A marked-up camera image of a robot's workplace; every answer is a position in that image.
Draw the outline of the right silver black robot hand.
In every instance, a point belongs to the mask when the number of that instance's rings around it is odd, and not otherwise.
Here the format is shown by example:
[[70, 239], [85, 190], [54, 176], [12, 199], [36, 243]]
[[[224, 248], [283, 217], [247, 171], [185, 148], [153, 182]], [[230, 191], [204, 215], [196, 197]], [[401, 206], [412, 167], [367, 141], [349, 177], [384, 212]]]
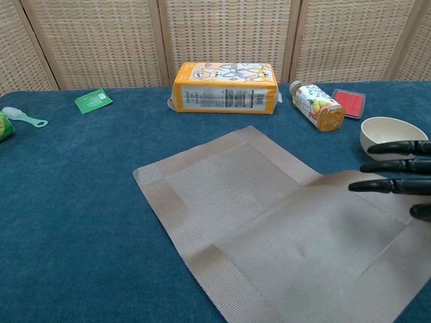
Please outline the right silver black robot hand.
[[[413, 159], [391, 159], [374, 161], [360, 166], [363, 173], [389, 172], [430, 175], [430, 141], [391, 141], [371, 145], [367, 153], [382, 155], [394, 153], [413, 155]], [[352, 192], [378, 192], [430, 196], [430, 178], [385, 178], [352, 182], [348, 186]]]

